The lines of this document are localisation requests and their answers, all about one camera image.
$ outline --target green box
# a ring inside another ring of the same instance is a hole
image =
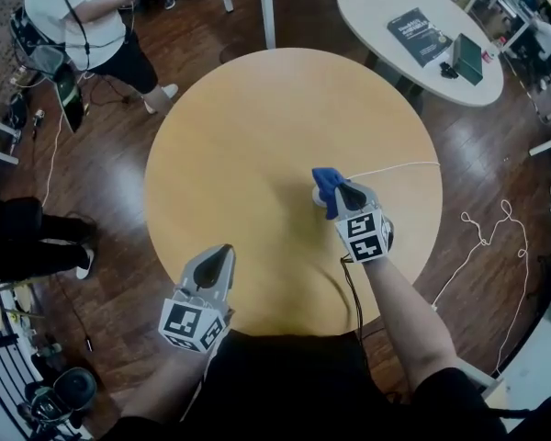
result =
[[[460,34],[454,42],[453,68],[473,85],[477,85],[484,78],[481,48],[465,34]]]

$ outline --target black shorts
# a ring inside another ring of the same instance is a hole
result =
[[[147,95],[157,86],[157,73],[147,56],[141,50],[139,37],[127,28],[127,38],[120,49],[102,65],[90,68],[98,75],[110,75],[132,86],[142,95]]]

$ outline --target wooden floor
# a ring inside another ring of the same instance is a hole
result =
[[[179,0],[172,11],[137,17],[141,45],[162,83],[177,82],[184,93],[219,66],[221,56],[262,47],[260,1],[233,3],[235,11],[230,15],[225,14],[221,0]],[[366,50],[344,25],[336,0],[275,0],[275,11],[279,46],[314,48],[364,61]],[[85,85],[84,96],[93,82]],[[126,86],[115,85],[128,93]],[[28,132],[17,152],[21,165],[4,178],[5,198],[45,195],[59,109],[46,85],[33,93],[32,109],[47,111],[36,143],[36,173]],[[115,96],[106,84],[94,92],[100,102]],[[477,242],[475,228],[459,219],[461,212],[466,210],[489,233],[503,217],[500,201],[505,198],[526,226],[528,288],[535,289],[539,283],[536,257],[551,251],[551,154],[529,158],[527,151],[551,137],[550,129],[539,123],[527,95],[508,70],[503,94],[492,106],[459,107],[428,94],[424,101],[422,119],[442,164],[444,210],[432,257],[416,289],[433,301]],[[131,390],[170,350],[156,334],[156,325],[172,283],[152,249],[142,210],[145,164],[161,121],[160,116],[148,115],[138,100],[130,105],[91,106],[77,134],[63,130],[55,159],[47,212],[77,211],[93,218],[100,230],[92,277],[85,282],[72,274],[62,277],[92,338],[94,353],[85,351],[83,331],[55,281],[39,286],[38,292],[56,337],[69,352],[85,358],[100,377],[102,390],[88,424],[97,435],[114,422]],[[502,225],[493,245],[477,251],[439,302],[438,312],[460,356],[488,372],[495,367],[523,292],[523,260],[517,257],[522,245],[520,228]],[[533,308],[532,301],[523,304],[504,355],[525,333]],[[375,322],[368,329],[374,332],[365,344],[375,381],[383,391],[405,392],[383,323]]]

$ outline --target black shirt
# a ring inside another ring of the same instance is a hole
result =
[[[121,418],[103,440],[253,433],[253,426],[335,434],[340,428],[357,428],[356,435],[369,432],[377,439],[488,441],[506,436],[500,420],[489,416],[478,391],[458,369],[430,376],[410,406],[396,406],[372,381],[354,334],[251,337],[231,332],[183,422],[162,426]]]

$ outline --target round wooden table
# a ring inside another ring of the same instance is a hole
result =
[[[222,65],[164,121],[145,175],[153,246],[177,282],[212,245],[237,255],[229,304],[247,334],[343,334],[356,328],[334,223],[311,197],[311,169],[355,175],[435,161],[431,139],[385,80],[328,52],[278,49]],[[390,258],[413,282],[433,249],[443,191],[436,165],[359,178],[396,227]],[[365,272],[349,265],[365,322],[379,313]]]
[[[381,61],[414,84],[459,105],[483,107],[496,101],[504,87],[500,60],[482,61],[484,79],[472,85],[464,77],[441,76],[436,62],[421,67],[388,30],[388,23],[419,8],[445,36],[455,40],[465,34],[482,50],[490,41],[478,24],[451,0],[337,0],[347,26]]]

